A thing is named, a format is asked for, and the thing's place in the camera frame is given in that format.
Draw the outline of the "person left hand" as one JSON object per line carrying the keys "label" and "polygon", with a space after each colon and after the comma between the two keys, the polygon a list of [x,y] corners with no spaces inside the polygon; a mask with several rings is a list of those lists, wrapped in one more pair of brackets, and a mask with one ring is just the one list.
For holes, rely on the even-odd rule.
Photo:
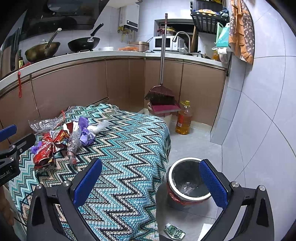
{"label": "person left hand", "polygon": [[11,211],[11,206],[4,194],[4,188],[1,186],[0,188],[0,211],[1,214],[4,216],[5,220],[10,226],[14,225],[14,215]]}

